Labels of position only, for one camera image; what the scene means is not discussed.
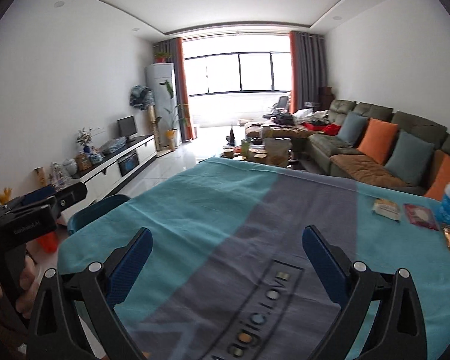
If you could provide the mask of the person's left hand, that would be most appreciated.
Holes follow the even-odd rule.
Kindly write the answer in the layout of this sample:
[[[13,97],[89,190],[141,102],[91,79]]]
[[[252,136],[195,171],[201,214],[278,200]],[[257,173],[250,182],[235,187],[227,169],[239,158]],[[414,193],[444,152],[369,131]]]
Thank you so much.
[[[12,310],[9,302],[4,299],[0,286],[0,339],[8,346],[18,347],[25,342],[28,336],[27,329],[18,316],[28,319],[32,314],[39,288],[36,274],[35,262],[27,255],[25,257],[25,266],[19,279],[20,287],[24,290],[24,293],[17,299],[14,310]]]

